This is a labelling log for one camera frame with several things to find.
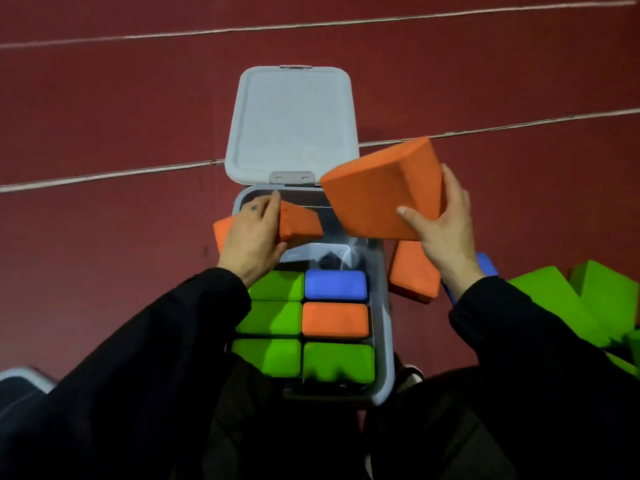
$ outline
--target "orange block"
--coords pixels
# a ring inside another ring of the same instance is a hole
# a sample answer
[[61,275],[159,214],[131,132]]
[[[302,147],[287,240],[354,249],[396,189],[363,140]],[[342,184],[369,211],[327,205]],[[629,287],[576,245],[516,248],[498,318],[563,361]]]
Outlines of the orange block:
[[[222,252],[229,229],[235,216],[229,216],[213,224],[218,251]],[[311,209],[300,207],[289,202],[280,201],[280,224],[277,242],[286,241],[294,248],[323,236],[322,225],[318,214]]]
[[302,333],[309,337],[361,339],[369,335],[369,311],[363,303],[320,303],[302,306]]
[[440,272],[422,252],[419,241],[398,242],[391,262],[389,291],[428,303],[440,290]]
[[424,136],[340,165],[320,179],[348,235],[417,241],[400,205],[437,219],[444,210],[442,169]]

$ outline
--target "blue foam block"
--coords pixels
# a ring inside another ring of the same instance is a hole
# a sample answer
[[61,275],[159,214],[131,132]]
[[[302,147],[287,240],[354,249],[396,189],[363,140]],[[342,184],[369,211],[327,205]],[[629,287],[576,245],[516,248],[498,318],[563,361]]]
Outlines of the blue foam block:
[[[480,265],[480,269],[482,269],[484,274],[486,274],[487,276],[498,276],[498,270],[495,268],[493,263],[489,260],[489,256],[487,256],[484,253],[476,253],[476,258],[478,259],[478,264]],[[455,305],[458,302],[458,300],[453,298],[453,293],[447,287],[447,285],[444,282],[442,282],[442,284],[444,286],[444,291],[447,292],[447,296],[451,300],[451,304]]]
[[362,271],[309,269],[305,274],[305,298],[364,301],[367,279]]

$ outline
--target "black sleeve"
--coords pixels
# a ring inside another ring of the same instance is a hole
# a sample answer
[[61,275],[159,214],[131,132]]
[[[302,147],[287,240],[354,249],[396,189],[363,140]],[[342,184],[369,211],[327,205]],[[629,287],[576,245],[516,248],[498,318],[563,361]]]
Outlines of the black sleeve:
[[637,475],[640,381],[496,276],[471,286],[450,320],[476,351],[488,426],[516,468]]
[[0,477],[167,478],[199,465],[238,360],[224,345],[250,309],[225,269],[169,291],[13,421],[0,437]]

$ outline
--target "lid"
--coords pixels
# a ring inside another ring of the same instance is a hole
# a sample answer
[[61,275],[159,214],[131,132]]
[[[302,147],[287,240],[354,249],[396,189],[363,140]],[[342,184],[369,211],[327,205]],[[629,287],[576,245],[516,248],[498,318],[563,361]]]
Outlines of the lid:
[[313,184],[359,156],[347,72],[310,66],[244,71],[225,159],[231,179],[246,185]]

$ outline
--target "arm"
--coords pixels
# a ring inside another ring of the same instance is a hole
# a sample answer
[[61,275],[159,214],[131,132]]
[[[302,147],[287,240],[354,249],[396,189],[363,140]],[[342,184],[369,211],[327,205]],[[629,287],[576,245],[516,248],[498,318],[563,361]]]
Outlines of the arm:
[[224,346],[251,309],[247,288],[286,249],[275,245],[279,208],[277,194],[247,204],[217,268],[158,298],[12,418],[0,436],[0,476],[167,478],[199,464],[238,360]]
[[476,413],[521,474],[624,478],[638,448],[640,382],[476,261],[468,193],[443,165],[447,209],[398,209],[460,301],[452,327],[478,356]]

